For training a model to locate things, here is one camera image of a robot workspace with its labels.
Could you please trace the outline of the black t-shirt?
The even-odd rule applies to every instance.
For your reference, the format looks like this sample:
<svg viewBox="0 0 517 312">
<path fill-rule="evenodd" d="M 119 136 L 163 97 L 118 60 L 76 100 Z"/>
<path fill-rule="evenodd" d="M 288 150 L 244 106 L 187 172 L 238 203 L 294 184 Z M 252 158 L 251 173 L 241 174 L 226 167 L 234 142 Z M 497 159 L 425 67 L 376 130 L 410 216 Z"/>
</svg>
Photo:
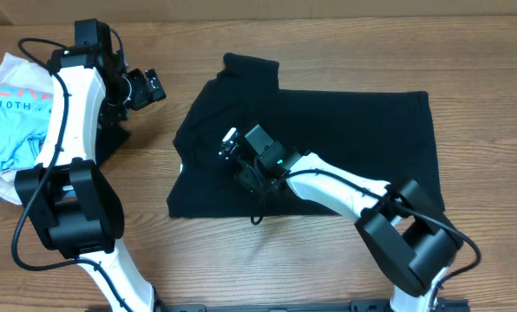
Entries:
<svg viewBox="0 0 517 312">
<path fill-rule="evenodd" d="M 266 207 L 219 156 L 229 129 L 259 124 L 286 148 L 316 153 L 367 179 L 413 179 L 443 206 L 435 132 L 424 91 L 355 93 L 287 90 L 275 61 L 227 53 L 202 89 L 173 145 L 183 165 L 167 197 L 173 218 L 324 215 L 327 209 L 271 192 Z"/>
</svg>

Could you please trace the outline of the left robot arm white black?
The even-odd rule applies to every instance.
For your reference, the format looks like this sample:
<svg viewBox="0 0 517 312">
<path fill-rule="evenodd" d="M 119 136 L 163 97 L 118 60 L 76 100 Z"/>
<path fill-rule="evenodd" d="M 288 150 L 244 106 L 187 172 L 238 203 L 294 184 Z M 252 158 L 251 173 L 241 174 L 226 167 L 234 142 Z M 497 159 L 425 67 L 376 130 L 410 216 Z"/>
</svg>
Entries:
<svg viewBox="0 0 517 312">
<path fill-rule="evenodd" d="M 24 212 L 13 234 L 12 257 L 30 271 L 83 268 L 112 311 L 162 311 L 157 290 L 123 241 L 121 201 L 96 164 L 100 127 L 165 99 L 160 80 L 153 70 L 127 71 L 121 56 L 97 44 L 58 49 L 47 68 L 55 88 L 48 141 L 34 167 L 16 175 Z M 62 255 L 61 262 L 34 265 L 19 257 L 27 221 L 46 249 Z"/>
</svg>

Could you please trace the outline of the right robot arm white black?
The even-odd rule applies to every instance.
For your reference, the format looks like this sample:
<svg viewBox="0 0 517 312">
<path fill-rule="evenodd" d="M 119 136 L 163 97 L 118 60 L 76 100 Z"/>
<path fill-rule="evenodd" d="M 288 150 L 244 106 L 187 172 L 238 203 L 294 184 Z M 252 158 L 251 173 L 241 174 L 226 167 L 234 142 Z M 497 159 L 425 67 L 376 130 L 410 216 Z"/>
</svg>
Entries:
<svg viewBox="0 0 517 312">
<path fill-rule="evenodd" d="M 224 138 L 219 156 L 236 165 L 236 180 L 262 198 L 289 191 L 349 219 L 394 285 L 390 311 L 446 309 L 439 290 L 466 240 L 414 180 L 367 179 L 270 137 Z"/>
</svg>

